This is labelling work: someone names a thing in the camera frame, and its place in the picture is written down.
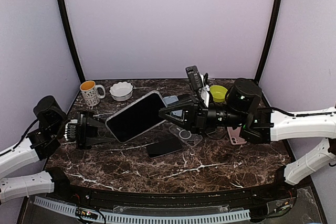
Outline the light blue phone case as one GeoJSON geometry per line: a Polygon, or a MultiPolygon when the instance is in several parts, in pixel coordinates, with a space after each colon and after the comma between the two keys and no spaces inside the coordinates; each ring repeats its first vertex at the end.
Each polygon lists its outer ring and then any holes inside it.
{"type": "MultiPolygon", "coordinates": [[[[168,106],[174,102],[179,101],[178,97],[175,95],[171,95],[171,96],[166,96],[163,98],[164,103],[168,106]]],[[[172,111],[170,112],[171,116],[174,116],[176,118],[181,119],[183,117],[183,111],[182,110],[178,110],[178,111],[172,111]]]]}

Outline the clear magsafe phone case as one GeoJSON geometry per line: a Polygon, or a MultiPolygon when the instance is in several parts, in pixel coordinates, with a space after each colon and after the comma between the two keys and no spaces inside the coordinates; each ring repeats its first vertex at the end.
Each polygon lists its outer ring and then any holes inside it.
{"type": "Polygon", "coordinates": [[[203,140],[201,135],[192,134],[190,131],[182,129],[176,125],[171,125],[169,132],[189,147],[196,147],[203,140]]]}

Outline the phone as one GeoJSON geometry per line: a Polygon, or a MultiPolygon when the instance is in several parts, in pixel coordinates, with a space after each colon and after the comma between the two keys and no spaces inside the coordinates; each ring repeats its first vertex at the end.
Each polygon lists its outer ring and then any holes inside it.
{"type": "Polygon", "coordinates": [[[166,108],[161,94],[151,91],[106,120],[106,128],[120,142],[128,142],[162,124],[159,111],[166,108]]]}
{"type": "Polygon", "coordinates": [[[157,158],[182,150],[183,146],[177,137],[172,137],[146,147],[149,158],[157,158]]]}

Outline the pink phone case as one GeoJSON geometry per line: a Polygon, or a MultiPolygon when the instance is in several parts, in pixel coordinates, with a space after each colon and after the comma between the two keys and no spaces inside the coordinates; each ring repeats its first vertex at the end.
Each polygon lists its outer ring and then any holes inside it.
{"type": "Polygon", "coordinates": [[[241,127],[237,127],[235,129],[233,129],[232,127],[227,127],[228,136],[233,146],[244,145],[247,143],[245,139],[240,137],[240,130],[241,127]]]}

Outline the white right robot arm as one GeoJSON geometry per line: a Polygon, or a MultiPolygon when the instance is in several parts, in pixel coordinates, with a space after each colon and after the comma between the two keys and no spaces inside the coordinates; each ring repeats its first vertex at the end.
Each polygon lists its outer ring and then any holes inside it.
{"type": "Polygon", "coordinates": [[[191,81],[194,95],[159,111],[159,116],[191,133],[207,128],[239,128],[239,136],[249,143],[264,144],[291,138],[320,137],[321,142],[295,162],[279,168],[275,183],[268,188],[273,200],[280,199],[301,180],[335,161],[335,108],[308,112],[286,112],[260,108],[261,88],[249,79],[236,79],[224,104],[212,101],[209,89],[191,81]]]}

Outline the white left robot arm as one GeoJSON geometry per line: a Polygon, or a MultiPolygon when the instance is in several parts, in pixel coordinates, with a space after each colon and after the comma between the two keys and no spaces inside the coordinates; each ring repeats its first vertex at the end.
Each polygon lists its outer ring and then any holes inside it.
{"type": "Polygon", "coordinates": [[[80,150],[94,145],[112,142],[110,137],[99,137],[104,127],[93,113],[81,111],[77,119],[69,119],[52,95],[42,98],[34,107],[34,123],[22,135],[18,143],[1,152],[1,203],[42,193],[53,193],[63,201],[74,197],[67,175],[59,167],[48,168],[40,173],[21,177],[8,174],[39,161],[50,158],[61,146],[60,140],[74,142],[80,150]]]}

